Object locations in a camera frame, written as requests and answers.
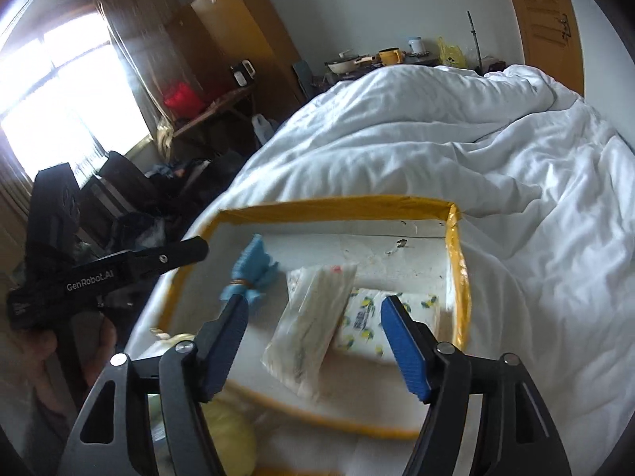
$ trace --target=metal screw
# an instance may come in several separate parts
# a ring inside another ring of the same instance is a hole
[[[454,346],[450,342],[439,342],[437,343],[437,351],[441,354],[452,354]]]
[[[110,365],[114,365],[115,367],[119,367],[128,361],[128,356],[125,353],[120,352],[119,354],[115,354],[112,358],[110,358]]]
[[[181,354],[190,352],[194,348],[194,342],[190,342],[189,340],[185,340],[184,342],[177,343],[177,346],[174,348],[177,352]]]
[[[508,352],[503,356],[503,361],[506,362],[507,365],[520,365],[520,358],[516,356],[513,352]]]

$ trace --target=yellow bag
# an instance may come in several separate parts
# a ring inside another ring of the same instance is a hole
[[[437,39],[437,44],[439,45],[439,56],[444,66],[467,69],[468,62],[466,61],[466,57],[463,55],[461,48],[447,44],[443,40],[443,37],[439,37],[439,39]]]

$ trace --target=blue gripper pad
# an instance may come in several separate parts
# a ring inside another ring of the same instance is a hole
[[[214,347],[207,356],[207,374],[203,384],[209,398],[221,391],[234,363],[242,336],[247,329],[249,306],[242,296],[228,302],[217,322],[220,326]]]
[[[419,400],[424,401],[430,396],[431,392],[425,370],[425,359],[417,347],[417,343],[412,338],[408,326],[404,323],[404,319],[402,319],[394,306],[389,297],[383,300],[381,311],[382,329],[388,338],[388,343],[391,345],[408,390],[415,394]],[[410,317],[406,317],[406,320],[410,321],[412,327],[414,327],[414,322]]]

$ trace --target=white blanket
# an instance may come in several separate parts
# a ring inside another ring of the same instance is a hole
[[[218,209],[274,200],[456,202],[474,302],[468,352],[523,359],[573,474],[590,475],[635,409],[634,184],[635,159],[615,130],[537,69],[481,78],[395,66],[303,107],[191,232]],[[158,285],[132,354],[147,346],[142,329],[168,284]],[[470,417],[466,435],[476,428]],[[389,473],[401,474],[406,459]],[[456,472],[468,471],[461,458]]]

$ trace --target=yellow mug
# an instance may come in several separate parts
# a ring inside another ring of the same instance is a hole
[[[404,55],[399,48],[386,48],[379,51],[379,58],[384,66],[400,65],[404,60]]]

